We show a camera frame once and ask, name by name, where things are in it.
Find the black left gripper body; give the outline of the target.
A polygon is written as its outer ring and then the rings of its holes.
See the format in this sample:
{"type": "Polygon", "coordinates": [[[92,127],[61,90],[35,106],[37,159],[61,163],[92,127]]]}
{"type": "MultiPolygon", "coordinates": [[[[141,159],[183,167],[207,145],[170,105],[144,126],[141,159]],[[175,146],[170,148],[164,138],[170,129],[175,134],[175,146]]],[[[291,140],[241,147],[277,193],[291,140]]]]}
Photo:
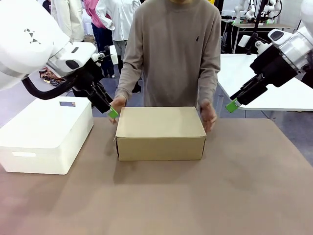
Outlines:
{"type": "Polygon", "coordinates": [[[95,83],[104,78],[102,69],[98,65],[85,65],[72,73],[76,79],[72,88],[75,97],[88,98],[95,83]]]}

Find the person's right hand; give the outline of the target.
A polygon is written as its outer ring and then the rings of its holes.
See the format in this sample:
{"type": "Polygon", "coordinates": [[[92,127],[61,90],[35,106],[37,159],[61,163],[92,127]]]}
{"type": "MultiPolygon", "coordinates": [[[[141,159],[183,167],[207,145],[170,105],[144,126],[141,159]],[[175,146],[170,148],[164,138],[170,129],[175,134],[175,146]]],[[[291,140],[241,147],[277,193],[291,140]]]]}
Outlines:
{"type": "Polygon", "coordinates": [[[118,113],[121,113],[122,108],[126,106],[127,100],[125,96],[119,95],[116,96],[113,101],[110,103],[110,106],[118,113]]]}

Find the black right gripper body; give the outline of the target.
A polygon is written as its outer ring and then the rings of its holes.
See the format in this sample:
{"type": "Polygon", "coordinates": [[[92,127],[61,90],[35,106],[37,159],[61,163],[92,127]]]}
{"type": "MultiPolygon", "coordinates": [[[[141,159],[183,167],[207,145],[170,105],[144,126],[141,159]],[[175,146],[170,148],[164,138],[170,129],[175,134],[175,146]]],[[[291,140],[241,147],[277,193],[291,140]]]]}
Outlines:
{"type": "Polygon", "coordinates": [[[275,46],[270,46],[250,65],[255,72],[252,84],[273,84],[281,87],[297,75],[296,70],[284,59],[283,53],[275,46]]]}

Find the person's left hand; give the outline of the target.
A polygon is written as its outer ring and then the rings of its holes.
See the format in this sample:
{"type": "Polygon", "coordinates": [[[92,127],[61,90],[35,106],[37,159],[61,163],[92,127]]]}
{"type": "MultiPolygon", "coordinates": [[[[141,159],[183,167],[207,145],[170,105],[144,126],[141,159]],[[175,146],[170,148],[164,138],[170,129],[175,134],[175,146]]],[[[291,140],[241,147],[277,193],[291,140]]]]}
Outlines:
{"type": "Polygon", "coordinates": [[[207,133],[212,131],[217,120],[217,114],[212,103],[209,100],[205,99],[201,102],[200,114],[205,132],[207,133]]]}

